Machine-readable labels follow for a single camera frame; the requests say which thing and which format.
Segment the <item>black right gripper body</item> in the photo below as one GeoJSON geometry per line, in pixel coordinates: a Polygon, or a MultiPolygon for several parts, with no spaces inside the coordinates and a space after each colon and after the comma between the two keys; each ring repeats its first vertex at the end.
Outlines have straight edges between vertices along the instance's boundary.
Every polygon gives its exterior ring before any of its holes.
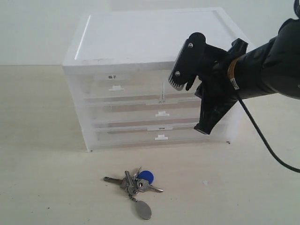
{"type": "Polygon", "coordinates": [[[231,108],[237,102],[232,97],[227,70],[234,59],[246,53],[248,43],[240,38],[231,43],[229,50],[206,44],[204,55],[198,67],[198,78],[202,83],[195,95],[201,99],[201,109],[210,110],[215,106],[231,108]]]}

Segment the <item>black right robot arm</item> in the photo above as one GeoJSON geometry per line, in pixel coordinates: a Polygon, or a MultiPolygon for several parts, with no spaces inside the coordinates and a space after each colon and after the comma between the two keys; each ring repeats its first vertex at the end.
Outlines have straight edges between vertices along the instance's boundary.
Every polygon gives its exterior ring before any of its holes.
{"type": "Polygon", "coordinates": [[[288,19],[277,36],[250,51],[232,48],[214,62],[201,62],[202,83],[195,95],[201,99],[199,122],[194,129],[209,135],[216,124],[241,99],[280,93],[300,97],[300,20],[288,19]]]}

